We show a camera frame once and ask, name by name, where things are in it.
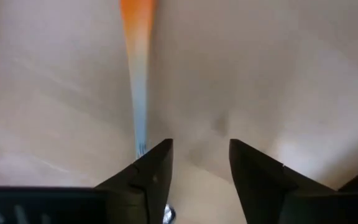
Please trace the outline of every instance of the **black object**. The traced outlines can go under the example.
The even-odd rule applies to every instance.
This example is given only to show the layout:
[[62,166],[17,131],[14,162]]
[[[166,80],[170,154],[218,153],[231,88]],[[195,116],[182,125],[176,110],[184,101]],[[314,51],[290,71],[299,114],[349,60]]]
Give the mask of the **black object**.
[[358,191],[330,189],[240,140],[230,141],[229,157],[248,224],[358,224]]
[[162,141],[95,189],[0,187],[0,223],[161,224],[172,142]]

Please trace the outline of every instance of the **white surface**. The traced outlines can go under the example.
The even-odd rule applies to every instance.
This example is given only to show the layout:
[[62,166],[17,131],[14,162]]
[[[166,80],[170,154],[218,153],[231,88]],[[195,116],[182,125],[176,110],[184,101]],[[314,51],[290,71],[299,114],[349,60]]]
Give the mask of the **white surface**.
[[[118,1],[0,0],[0,185],[93,186],[134,158]],[[244,223],[228,140],[334,188],[358,173],[358,0],[160,1],[150,143],[181,223]]]

